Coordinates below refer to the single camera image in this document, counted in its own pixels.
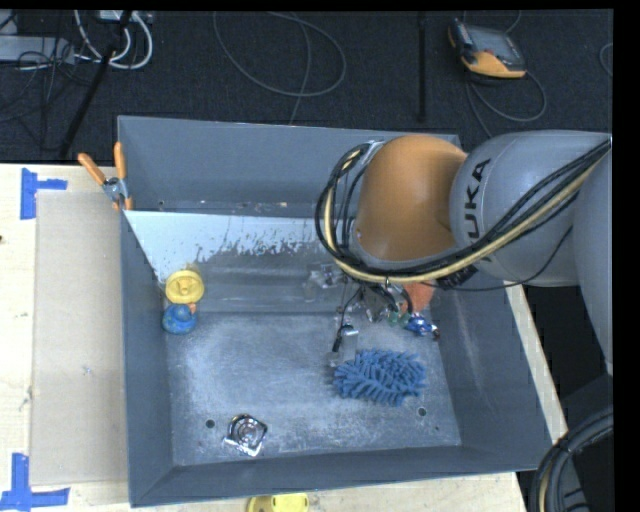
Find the yellow cap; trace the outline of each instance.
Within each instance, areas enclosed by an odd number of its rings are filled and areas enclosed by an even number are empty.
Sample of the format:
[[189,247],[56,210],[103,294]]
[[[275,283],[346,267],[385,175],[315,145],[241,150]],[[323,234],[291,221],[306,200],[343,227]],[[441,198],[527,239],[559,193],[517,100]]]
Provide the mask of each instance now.
[[204,295],[204,283],[193,270],[179,270],[169,276],[164,292],[174,304],[198,302]]
[[258,496],[249,500],[247,512],[307,512],[309,498],[303,492]]

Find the blue rubber scrubber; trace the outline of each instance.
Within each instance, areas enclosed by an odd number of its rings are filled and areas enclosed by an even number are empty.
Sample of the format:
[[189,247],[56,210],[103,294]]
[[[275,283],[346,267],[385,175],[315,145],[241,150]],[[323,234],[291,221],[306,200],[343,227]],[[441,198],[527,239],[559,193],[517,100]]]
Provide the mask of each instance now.
[[425,367],[418,354],[392,350],[361,350],[355,359],[335,369],[333,384],[343,398],[363,398],[399,406],[407,396],[419,396],[426,386]]

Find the metal object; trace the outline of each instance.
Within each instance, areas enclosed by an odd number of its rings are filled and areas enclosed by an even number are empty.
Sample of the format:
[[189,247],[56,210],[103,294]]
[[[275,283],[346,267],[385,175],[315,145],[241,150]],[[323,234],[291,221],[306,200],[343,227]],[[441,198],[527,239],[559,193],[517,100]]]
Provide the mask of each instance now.
[[308,265],[308,283],[317,284],[323,290],[335,288],[346,281],[346,276],[335,263],[316,263]]
[[264,423],[248,414],[241,414],[229,423],[227,437],[223,442],[245,455],[256,457],[262,450],[266,435],[267,426]]
[[365,286],[362,299],[365,313],[370,322],[380,322],[396,309],[393,295],[382,286]]
[[79,153],[78,162],[82,164],[94,181],[102,187],[104,193],[111,199],[114,209],[119,210],[122,207],[125,210],[131,210],[133,209],[133,199],[127,187],[127,168],[120,142],[116,142],[113,146],[113,157],[118,173],[118,176],[114,178],[107,178],[87,153]]
[[334,343],[334,350],[329,352],[329,366],[335,368],[345,361],[355,359],[358,350],[358,334],[360,331],[353,325],[345,324],[340,328]]

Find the cable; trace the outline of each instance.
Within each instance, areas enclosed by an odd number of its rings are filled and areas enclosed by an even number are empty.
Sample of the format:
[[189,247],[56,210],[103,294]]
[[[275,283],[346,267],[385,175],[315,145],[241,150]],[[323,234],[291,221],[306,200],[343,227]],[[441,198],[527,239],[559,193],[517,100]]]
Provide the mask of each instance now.
[[[564,243],[564,241],[571,234],[572,229],[573,229],[573,226],[571,226],[569,229],[567,229],[567,231],[565,231],[564,235],[562,235],[562,238],[557,243],[555,249],[551,253],[551,256],[549,256],[549,258],[547,259],[545,264],[540,268],[540,270],[538,270],[532,276],[527,277],[526,279],[522,279],[520,281],[513,281],[513,282],[510,282],[510,283],[507,283],[507,284],[500,285],[500,286],[488,286],[486,288],[462,288],[462,287],[459,286],[459,287],[456,287],[456,291],[461,291],[461,292],[488,292],[488,291],[493,291],[493,290],[503,290],[505,288],[511,288],[512,286],[520,286],[520,285],[523,285],[523,284],[527,284],[530,281],[533,281],[536,277],[538,277],[545,270],[547,270],[547,268],[549,267],[549,265],[553,261],[553,258],[555,258],[556,254],[558,253],[558,251],[562,247],[562,244]],[[432,283],[422,283],[422,284],[424,284],[425,286],[431,286],[432,288],[441,288],[440,286],[434,285]]]
[[613,78],[613,70],[609,68],[604,62],[604,52],[607,51],[608,48],[613,48],[613,43],[607,43],[602,48],[600,48],[600,53],[598,54],[598,59],[600,60],[600,65],[604,68],[611,78]]
[[473,101],[471,99],[471,94],[470,94],[470,90],[473,91],[476,96],[480,99],[480,101],[487,107],[489,108],[492,112],[494,112],[495,114],[499,115],[500,117],[503,117],[504,119],[507,119],[509,121],[515,121],[518,123],[529,123],[531,121],[535,121],[537,119],[540,119],[544,113],[547,110],[547,95],[545,93],[544,87],[542,86],[542,84],[540,83],[540,81],[533,75],[533,73],[531,73],[531,71],[527,71],[527,76],[531,77],[531,79],[534,81],[534,83],[538,86],[538,89],[540,91],[540,95],[542,97],[542,106],[540,107],[540,110],[538,111],[537,114],[534,114],[531,117],[516,117],[516,116],[512,116],[509,114],[506,114],[505,112],[502,112],[501,110],[498,110],[496,107],[494,107],[493,105],[491,105],[481,94],[480,91],[478,91],[478,88],[476,87],[476,85],[473,82],[466,82],[465,86],[466,86],[466,92],[467,92],[467,98],[469,99],[469,103],[471,105],[471,108],[476,116],[476,118],[478,119],[478,122],[480,123],[480,125],[482,126],[482,129],[485,131],[485,133],[487,134],[487,136],[489,138],[493,137],[493,135],[491,134],[491,132],[488,130],[487,126],[485,125],[485,123],[483,122],[480,113],[478,112],[478,110],[475,108],[475,105],[473,104]]
[[[532,187],[529,192],[520,198],[514,207],[507,212],[507,215],[496,223],[496,225],[478,241],[466,248],[460,249],[453,255],[440,258],[422,266],[405,268],[399,271],[372,269],[367,267],[363,262],[354,260],[350,254],[336,248],[335,235],[332,232],[332,229],[328,228],[328,226],[332,226],[333,224],[331,220],[332,201],[335,197],[335,186],[341,177],[341,162],[344,160],[344,157],[334,168],[329,183],[316,203],[316,231],[321,243],[334,257],[336,264],[345,273],[360,281],[404,284],[409,282],[438,279],[457,272],[473,264],[484,256],[498,250],[500,247],[516,240],[518,237],[526,233],[527,230],[530,230],[539,219],[542,219],[545,215],[551,213],[556,206],[571,198],[571,196],[579,190],[587,176],[593,171],[595,168],[594,164],[609,151],[610,143],[611,141],[607,140],[602,144],[599,144],[591,151],[588,151],[573,162],[563,166],[561,169],[539,182],[536,186]],[[568,176],[524,213],[520,214],[519,217],[515,218],[511,224],[507,224],[507,221],[515,217],[518,210],[524,206],[524,203],[528,201],[529,198],[542,186],[545,186],[551,180],[555,180],[563,175]],[[322,215],[323,209],[324,215],[323,221],[321,221],[320,216]],[[322,223],[324,223],[325,226],[325,233],[323,233],[322,230]]]
[[[462,13],[462,20],[463,21],[465,20],[466,15],[467,15],[467,11],[463,11],[463,13]],[[518,23],[520,22],[521,18],[522,18],[522,10],[518,10],[518,16],[517,16],[516,20],[511,24],[511,26],[508,29],[505,30],[505,33],[506,34],[511,33],[513,31],[513,29],[518,25]],[[491,138],[491,137],[493,137],[493,135],[489,131],[489,129],[487,128],[487,125],[483,121],[482,116],[480,115],[480,112],[478,111],[478,109],[474,105],[473,99],[471,98],[471,91],[473,91],[476,94],[476,96],[480,99],[480,101],[488,109],[490,109],[492,112],[494,112],[498,116],[503,117],[504,119],[507,119],[509,121],[514,121],[514,122],[518,122],[518,123],[528,123],[528,122],[531,122],[531,121],[535,121],[535,120],[539,119],[540,117],[542,117],[544,115],[544,113],[547,110],[547,96],[546,96],[544,87],[542,86],[540,81],[531,73],[531,71],[527,70],[527,75],[530,76],[531,79],[534,81],[534,83],[537,85],[538,89],[540,90],[540,94],[542,96],[542,106],[540,107],[540,110],[538,111],[537,114],[534,114],[531,117],[511,116],[509,114],[506,114],[505,112],[502,112],[502,111],[498,110],[493,105],[491,105],[485,98],[482,97],[482,95],[480,94],[480,91],[478,91],[478,88],[475,86],[475,84],[473,82],[470,81],[471,78],[468,78],[468,81],[465,82],[465,92],[467,94],[467,99],[469,100],[469,105],[471,106],[471,110],[473,111],[473,114],[475,115],[476,119],[480,123],[480,126],[484,130],[484,132],[487,135],[487,137]],[[484,85],[489,85],[489,84],[497,85],[497,84],[506,84],[506,83],[507,82],[505,82],[505,81],[495,81],[495,80],[493,80],[491,82],[485,82]]]
[[[304,23],[300,23],[300,18],[292,12],[291,15],[296,18],[296,22],[298,23],[300,29],[302,30],[302,34],[304,35],[305,43],[307,44],[307,66],[304,71],[304,78],[302,79],[302,85],[300,86],[300,94],[304,93],[304,90],[307,86],[307,81],[309,80],[309,75],[311,73],[311,40],[309,39],[309,32],[307,32],[307,27],[304,26]],[[289,117],[289,124],[293,124],[293,120],[298,113],[298,108],[300,107],[300,102],[302,101],[302,96],[298,96],[296,98],[296,104],[293,107],[293,111],[291,112],[291,116]]]
[[[309,23],[308,21],[302,20],[299,17],[297,17],[295,14],[292,13],[291,16],[287,16],[285,14],[281,14],[281,13],[277,13],[277,12],[273,12],[273,11],[267,11],[268,14],[270,14],[271,16],[275,16],[277,18],[282,18],[284,20],[288,20],[288,21],[292,21],[294,23],[298,23],[301,26],[304,27],[309,27],[312,30],[315,30],[317,33],[321,34],[322,36],[326,37],[329,42],[336,48],[336,50],[338,51],[339,55],[340,55],[340,59],[342,61],[342,70],[340,72],[339,77],[336,79],[336,81],[330,85],[329,87],[325,88],[325,89],[321,89],[319,91],[312,91],[312,92],[305,92],[304,88],[306,86],[306,82],[308,79],[308,73],[310,72],[310,62],[311,62],[311,49],[310,49],[310,41],[308,40],[308,34],[305,32],[305,39],[307,40],[307,71],[305,73],[305,78],[303,81],[303,87],[301,88],[300,91],[294,92],[294,91],[287,91],[284,89],[280,89],[277,87],[273,87],[265,82],[262,82],[261,80],[258,80],[257,78],[255,78],[254,76],[252,76],[246,69],[244,69],[240,63],[233,57],[233,55],[231,54],[231,52],[229,51],[229,49],[226,47],[226,45],[224,44],[224,41],[222,40],[222,36],[220,35],[220,31],[218,29],[218,12],[214,11],[213,12],[213,29],[214,29],[214,33],[216,35],[216,38],[218,39],[218,43],[220,44],[220,47],[222,48],[222,51],[224,52],[224,54],[226,55],[226,57],[231,61],[231,63],[236,67],[236,69],[238,71],[240,71],[240,73],[242,73],[246,78],[248,78],[251,82],[253,82],[254,84],[262,87],[263,89],[266,89],[267,91],[271,91],[273,93],[276,94],[281,94],[283,96],[289,96],[289,97],[293,97],[293,98],[297,98],[298,100],[302,99],[302,98],[313,98],[313,97],[317,97],[317,96],[322,96],[324,94],[328,94],[330,92],[332,92],[333,90],[335,90],[344,80],[344,77],[346,75],[347,72],[347,59],[346,56],[344,54],[344,51],[342,50],[342,48],[340,47],[340,44],[336,41],[336,39],[334,37],[332,37],[330,34],[328,34],[327,32],[325,32],[324,30],[322,30],[321,28],[317,27],[316,25],[313,25],[312,23]],[[291,119],[293,119],[293,117],[295,116],[297,110],[297,104],[296,104],[296,109],[294,110],[294,113],[292,114]]]
[[533,480],[529,498],[530,512],[560,512],[585,507],[577,503],[566,507],[567,495],[561,491],[561,480],[567,463],[585,448],[613,434],[613,406],[609,405],[583,420],[556,442],[543,457]]
[[[113,11],[116,15],[116,18],[119,20],[120,19],[120,14],[117,11]],[[82,55],[82,54],[76,54],[76,57],[79,59],[83,59],[83,60],[88,60],[90,62],[95,62],[95,63],[100,63],[101,59],[102,59],[102,54],[91,44],[91,41],[89,40],[89,37],[87,35],[87,32],[84,28],[84,25],[82,24],[82,20],[80,19],[80,13],[78,12],[77,9],[73,10],[73,15],[75,17],[76,20],[76,24],[78,25],[78,30],[80,32],[80,36],[82,37],[83,42],[85,43],[86,47],[93,53],[94,57],[87,57],[86,55]],[[142,20],[142,18],[140,17],[140,15],[133,11],[133,13],[131,14],[131,19],[134,20],[140,27],[142,27],[142,30],[145,34],[146,40],[147,40],[147,52],[145,54],[145,56],[143,57],[143,59],[140,62],[137,63],[132,63],[132,64],[120,64],[118,61],[123,59],[127,53],[129,52],[129,50],[131,49],[131,34],[129,32],[129,29],[125,28],[125,30],[123,31],[125,38],[126,38],[126,46],[124,48],[124,50],[122,50],[120,53],[117,53],[116,55],[114,55],[113,57],[111,57],[110,61],[109,61],[109,66],[116,68],[116,69],[125,69],[125,70],[136,70],[136,69],[140,69],[144,66],[147,65],[147,63],[151,60],[151,57],[153,56],[153,36],[151,35],[151,31],[149,30],[149,27],[147,26],[147,24]]]

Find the gray plastic tray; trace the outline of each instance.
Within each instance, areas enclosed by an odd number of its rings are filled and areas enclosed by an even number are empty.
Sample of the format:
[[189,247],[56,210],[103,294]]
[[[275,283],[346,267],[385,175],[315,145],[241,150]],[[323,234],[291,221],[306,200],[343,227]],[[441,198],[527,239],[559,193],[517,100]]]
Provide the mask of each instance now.
[[[354,310],[359,348],[418,353],[427,387],[396,408],[331,384],[343,290],[305,295],[309,265],[330,261],[313,207],[345,151],[401,134],[119,118],[136,203],[121,216],[133,506],[537,467],[551,441],[504,290],[438,291],[438,342]],[[162,284],[187,263],[206,292],[176,336]],[[222,443],[242,413],[269,428],[255,458]]]

